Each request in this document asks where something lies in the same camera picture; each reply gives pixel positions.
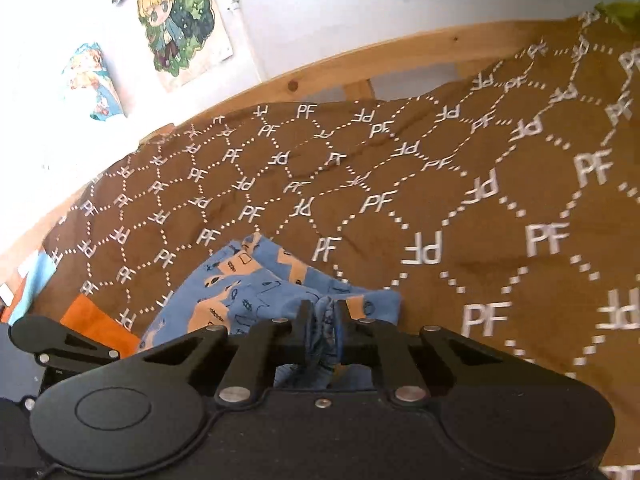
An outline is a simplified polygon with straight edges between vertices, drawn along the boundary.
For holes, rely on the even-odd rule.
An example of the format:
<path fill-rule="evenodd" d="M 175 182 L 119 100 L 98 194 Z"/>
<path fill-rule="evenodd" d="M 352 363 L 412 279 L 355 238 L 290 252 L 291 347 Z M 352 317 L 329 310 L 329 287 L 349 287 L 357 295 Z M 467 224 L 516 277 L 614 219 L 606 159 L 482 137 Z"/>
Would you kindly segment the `blue pyjama pants orange cars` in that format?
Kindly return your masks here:
<path fill-rule="evenodd" d="M 258 233 L 232 240 L 200 264 L 154 318 L 139 349 L 149 350 L 209 325 L 244 335 L 260 321 L 296 318 L 305 301 L 310 303 L 306 362 L 278 367 L 274 384 L 295 389 L 370 388 L 370 370 L 340 363 L 344 330 L 338 308 L 343 306 L 354 320 L 396 324 L 401 296 L 345 284 Z"/>

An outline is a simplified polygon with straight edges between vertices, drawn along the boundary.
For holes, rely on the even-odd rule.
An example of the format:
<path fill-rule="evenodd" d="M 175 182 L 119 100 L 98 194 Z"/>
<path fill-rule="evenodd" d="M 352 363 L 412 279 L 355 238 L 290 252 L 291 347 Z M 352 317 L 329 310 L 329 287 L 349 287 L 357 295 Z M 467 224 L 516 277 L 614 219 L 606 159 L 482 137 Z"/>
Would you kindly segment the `brown PF patterned blanket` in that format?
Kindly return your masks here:
<path fill-rule="evenodd" d="M 605 9 L 393 101 L 196 122 L 102 171 L 44 241 L 141 339 L 186 278 L 258 233 L 345 284 L 586 382 L 613 474 L 639 472 L 639 36 Z"/>

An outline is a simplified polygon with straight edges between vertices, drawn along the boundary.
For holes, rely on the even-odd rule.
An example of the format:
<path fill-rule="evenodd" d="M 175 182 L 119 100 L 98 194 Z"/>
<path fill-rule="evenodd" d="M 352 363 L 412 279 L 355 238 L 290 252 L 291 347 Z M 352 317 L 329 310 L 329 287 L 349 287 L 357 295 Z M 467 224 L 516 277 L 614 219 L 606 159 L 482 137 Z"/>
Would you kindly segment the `anime poster far left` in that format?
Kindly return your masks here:
<path fill-rule="evenodd" d="M 102 49 L 96 42 L 79 46 L 62 75 L 68 85 L 68 96 L 91 119 L 106 122 L 125 115 Z"/>

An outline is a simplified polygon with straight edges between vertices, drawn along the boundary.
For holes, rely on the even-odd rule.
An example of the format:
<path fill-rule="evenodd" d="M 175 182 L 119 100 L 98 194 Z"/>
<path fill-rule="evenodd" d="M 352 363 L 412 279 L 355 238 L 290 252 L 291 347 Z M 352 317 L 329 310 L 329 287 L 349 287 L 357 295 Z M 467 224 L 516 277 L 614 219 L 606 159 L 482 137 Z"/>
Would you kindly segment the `blond anime character poster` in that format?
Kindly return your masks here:
<path fill-rule="evenodd" d="M 233 56 L 216 0 L 137 0 L 153 65 L 175 90 Z"/>

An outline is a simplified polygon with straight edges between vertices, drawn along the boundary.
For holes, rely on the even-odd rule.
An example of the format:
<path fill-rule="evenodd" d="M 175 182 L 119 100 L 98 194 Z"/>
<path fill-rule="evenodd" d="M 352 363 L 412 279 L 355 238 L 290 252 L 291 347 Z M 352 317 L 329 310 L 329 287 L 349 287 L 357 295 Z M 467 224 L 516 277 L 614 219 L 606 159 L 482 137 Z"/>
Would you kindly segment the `white wall conduit pipe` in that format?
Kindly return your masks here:
<path fill-rule="evenodd" d="M 255 84 L 261 84 L 267 79 L 264 64 L 256 51 L 250 26 L 246 19 L 242 0 L 230 0 L 228 11 L 232 21 L 232 36 L 238 43 L 240 58 L 247 65 L 247 71 L 252 73 Z"/>

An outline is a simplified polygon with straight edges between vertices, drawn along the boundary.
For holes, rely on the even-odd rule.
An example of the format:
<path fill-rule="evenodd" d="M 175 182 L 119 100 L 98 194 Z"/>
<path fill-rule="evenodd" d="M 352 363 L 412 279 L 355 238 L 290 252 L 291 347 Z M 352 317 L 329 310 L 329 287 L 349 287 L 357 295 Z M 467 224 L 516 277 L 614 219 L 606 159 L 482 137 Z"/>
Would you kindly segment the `wooden bed frame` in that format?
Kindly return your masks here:
<path fill-rule="evenodd" d="M 194 124 L 203 120 L 207 122 L 205 129 L 212 131 L 213 126 L 222 125 L 227 118 L 238 118 L 247 110 L 259 118 L 268 107 L 278 103 L 305 108 L 310 105 L 305 100 L 307 96 L 337 87 L 343 89 L 347 102 L 373 101 L 371 80 L 388 74 L 454 64 L 458 74 L 466 77 L 524 49 L 551 23 L 516 20 L 454 26 L 330 56 L 232 96 L 183 125 L 164 125 L 139 139 L 137 148 L 160 146 L 180 132 L 195 136 L 199 131 Z"/>

